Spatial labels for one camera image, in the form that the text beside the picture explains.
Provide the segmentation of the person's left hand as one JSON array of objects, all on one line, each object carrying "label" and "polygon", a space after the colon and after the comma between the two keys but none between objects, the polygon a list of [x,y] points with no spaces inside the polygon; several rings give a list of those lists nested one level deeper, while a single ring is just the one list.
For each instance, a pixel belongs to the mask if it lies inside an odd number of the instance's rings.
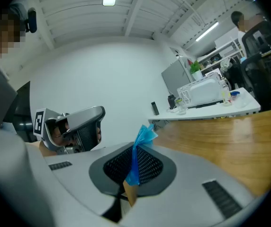
[{"label": "person's left hand", "polygon": [[61,134],[61,131],[58,126],[54,127],[51,133],[52,140],[56,145],[67,145],[69,144],[69,140],[64,138]]}]

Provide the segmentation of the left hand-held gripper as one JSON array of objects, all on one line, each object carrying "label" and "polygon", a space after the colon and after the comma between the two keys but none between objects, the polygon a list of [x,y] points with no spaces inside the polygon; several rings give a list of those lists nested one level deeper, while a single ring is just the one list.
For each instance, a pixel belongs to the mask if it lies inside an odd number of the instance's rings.
[{"label": "left hand-held gripper", "polygon": [[[41,139],[44,147],[58,155],[92,150],[101,140],[101,121],[106,111],[103,106],[93,106],[76,113],[57,113],[47,108],[35,113],[33,134]],[[58,126],[67,145],[56,145],[52,130]]]}]

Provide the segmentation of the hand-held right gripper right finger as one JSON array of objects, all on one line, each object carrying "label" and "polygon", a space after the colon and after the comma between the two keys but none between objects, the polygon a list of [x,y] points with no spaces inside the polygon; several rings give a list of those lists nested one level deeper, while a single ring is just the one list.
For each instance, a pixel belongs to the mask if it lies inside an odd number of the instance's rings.
[{"label": "hand-held right gripper right finger", "polygon": [[[151,150],[167,156],[176,167],[173,182],[160,194],[138,198],[122,219],[125,227],[234,227],[241,225],[256,207],[254,195],[238,180],[208,160],[161,146]],[[217,181],[240,205],[225,218],[203,184]]]}]

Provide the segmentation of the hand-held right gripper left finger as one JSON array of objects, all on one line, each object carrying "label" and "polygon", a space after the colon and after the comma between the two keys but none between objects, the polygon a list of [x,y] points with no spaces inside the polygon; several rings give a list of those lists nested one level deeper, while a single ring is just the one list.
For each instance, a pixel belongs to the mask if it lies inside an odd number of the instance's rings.
[{"label": "hand-held right gripper left finger", "polygon": [[37,146],[18,135],[0,130],[0,197],[7,209],[21,219],[18,226],[31,227],[118,227],[119,200],[109,211],[97,215],[81,204],[58,181]]}]

